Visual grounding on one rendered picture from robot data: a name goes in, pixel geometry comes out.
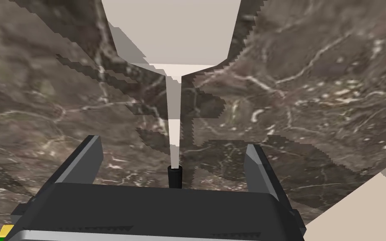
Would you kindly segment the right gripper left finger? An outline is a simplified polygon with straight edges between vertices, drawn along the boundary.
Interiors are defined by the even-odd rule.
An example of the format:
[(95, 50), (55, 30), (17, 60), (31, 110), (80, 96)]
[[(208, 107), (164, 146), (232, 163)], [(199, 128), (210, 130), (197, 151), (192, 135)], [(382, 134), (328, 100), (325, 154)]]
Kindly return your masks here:
[(88, 135), (48, 179), (48, 183), (92, 184), (103, 162), (100, 136)]

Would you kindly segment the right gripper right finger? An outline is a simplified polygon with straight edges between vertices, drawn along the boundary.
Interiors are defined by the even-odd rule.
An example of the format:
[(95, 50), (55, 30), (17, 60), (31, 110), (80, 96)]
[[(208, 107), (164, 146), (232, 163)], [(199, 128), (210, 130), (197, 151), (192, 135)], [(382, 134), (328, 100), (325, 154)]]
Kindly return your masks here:
[(288, 210), (292, 206), (270, 162), (259, 144), (248, 144), (244, 157), (244, 174), (249, 192), (268, 193)]

